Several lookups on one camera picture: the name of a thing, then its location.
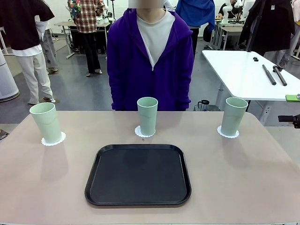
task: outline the green cup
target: green cup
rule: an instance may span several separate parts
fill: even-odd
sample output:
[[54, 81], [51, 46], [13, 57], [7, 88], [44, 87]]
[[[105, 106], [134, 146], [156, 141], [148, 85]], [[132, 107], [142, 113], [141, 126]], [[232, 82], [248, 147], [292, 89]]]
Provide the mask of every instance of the green cup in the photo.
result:
[[50, 102], [37, 104], [30, 108], [30, 113], [46, 143], [56, 143], [61, 139], [55, 104]]
[[141, 133], [146, 136], [155, 133], [156, 114], [158, 101], [153, 97], [143, 97], [137, 101], [137, 108], [140, 116]]
[[248, 102], [238, 97], [226, 99], [221, 133], [234, 136], [247, 109]]

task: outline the black tray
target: black tray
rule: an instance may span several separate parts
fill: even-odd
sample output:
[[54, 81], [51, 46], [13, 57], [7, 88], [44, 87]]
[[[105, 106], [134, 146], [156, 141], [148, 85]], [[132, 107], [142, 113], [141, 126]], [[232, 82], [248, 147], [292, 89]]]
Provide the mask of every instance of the black tray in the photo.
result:
[[85, 188], [93, 205], [178, 205], [191, 195], [183, 152], [168, 144], [107, 145]]

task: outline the person in plaid shirt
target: person in plaid shirt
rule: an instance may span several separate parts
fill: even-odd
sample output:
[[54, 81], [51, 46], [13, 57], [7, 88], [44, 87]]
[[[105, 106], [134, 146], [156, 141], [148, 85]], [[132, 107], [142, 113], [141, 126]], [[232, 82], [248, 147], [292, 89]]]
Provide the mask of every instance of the person in plaid shirt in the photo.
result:
[[86, 76], [102, 74], [95, 34], [97, 30], [97, 16], [102, 15], [105, 5], [102, 0], [80, 0], [78, 2], [81, 9], [75, 17], [75, 23], [82, 36], [82, 45], [88, 63], [89, 73]]

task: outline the tray rim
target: tray rim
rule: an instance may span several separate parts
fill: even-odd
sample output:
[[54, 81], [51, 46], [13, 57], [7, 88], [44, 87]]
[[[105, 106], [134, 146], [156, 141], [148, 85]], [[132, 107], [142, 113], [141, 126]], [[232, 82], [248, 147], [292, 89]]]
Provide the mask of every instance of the tray rim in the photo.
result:
[[[124, 146], [130, 146], [129, 149], [131, 149], [132, 146], [144, 146], [144, 147], [146, 147], [146, 146], [164, 146], [164, 147], [166, 147], [166, 149], [176, 150], [180, 155], [180, 162], [181, 162], [181, 168], [182, 168], [183, 177], [184, 177], [184, 183], [185, 183], [185, 186], [187, 189], [187, 194], [185, 195], [185, 197], [182, 200], [175, 202], [175, 203], [139, 203], [139, 204], [134, 204], [134, 203], [124, 203], [124, 204], [121, 203], [120, 204], [120, 203], [118, 203], [118, 204], [116, 204], [116, 203], [94, 202], [90, 196], [90, 189], [91, 189], [92, 183], [94, 181], [94, 174], [98, 168], [98, 162], [101, 158], [101, 156], [98, 157], [98, 155], [101, 155], [102, 153], [104, 153], [108, 150], [111, 150], [114, 147], [121, 147], [121, 146], [122, 146], [122, 148]], [[180, 148], [178, 148], [177, 146], [172, 145], [172, 144], [109, 144], [109, 145], [106, 145], [106, 146], [100, 148], [100, 150], [97, 152], [97, 154], [95, 156], [94, 163], [92, 165], [92, 168], [91, 168], [91, 171], [90, 171], [90, 174], [88, 177], [88, 181], [87, 181], [87, 184], [86, 184], [85, 190], [84, 190], [84, 195], [85, 195], [86, 200], [90, 204], [95, 205], [95, 206], [164, 206], [164, 205], [172, 206], [172, 205], [181, 205], [181, 204], [184, 204], [190, 198], [191, 193], [192, 193], [192, 187], [191, 187], [191, 183], [189, 180], [188, 169], [187, 169], [187, 164], [186, 164], [184, 153]]]

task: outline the white pants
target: white pants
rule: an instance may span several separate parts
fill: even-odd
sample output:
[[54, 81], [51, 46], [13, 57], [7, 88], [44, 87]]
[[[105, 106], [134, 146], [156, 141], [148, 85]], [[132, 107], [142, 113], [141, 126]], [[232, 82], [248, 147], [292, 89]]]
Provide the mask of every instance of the white pants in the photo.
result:
[[295, 23], [295, 35], [291, 35], [290, 49], [276, 51], [273, 59], [273, 63], [280, 65], [281, 67], [288, 63], [290, 56], [293, 55], [297, 42], [300, 37], [300, 26]]
[[44, 54], [41, 52], [33, 56], [17, 56], [23, 74], [30, 90], [30, 104], [38, 104], [38, 81], [41, 84], [43, 97], [52, 98], [52, 90], [50, 88], [50, 80], [47, 74], [46, 62]]

